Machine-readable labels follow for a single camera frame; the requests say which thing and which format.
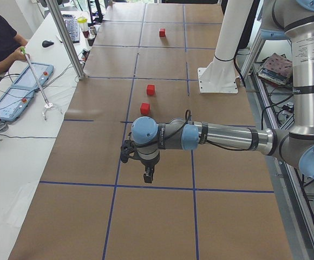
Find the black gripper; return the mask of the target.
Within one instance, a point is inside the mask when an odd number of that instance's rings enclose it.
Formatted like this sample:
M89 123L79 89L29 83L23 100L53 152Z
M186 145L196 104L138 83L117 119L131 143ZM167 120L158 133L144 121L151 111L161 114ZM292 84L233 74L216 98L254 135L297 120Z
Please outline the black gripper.
M141 163L145 166L145 172L143 174L143 180L145 183L153 182L155 165L159 162L159 160L160 160L160 154L157 154L156 156L153 156L150 159L145 159L143 157L140 157Z

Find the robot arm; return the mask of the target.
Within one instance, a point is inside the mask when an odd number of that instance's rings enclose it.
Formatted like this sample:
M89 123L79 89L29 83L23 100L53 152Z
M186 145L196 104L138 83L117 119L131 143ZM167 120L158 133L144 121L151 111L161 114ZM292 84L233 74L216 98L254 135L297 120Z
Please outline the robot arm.
M160 151L194 150L211 144L233 151L259 151L276 157L314 179L314 1L265 1L262 31L287 36L292 42L294 124L288 130L216 125L173 119L156 123L136 119L120 159L141 161L144 181L153 181Z

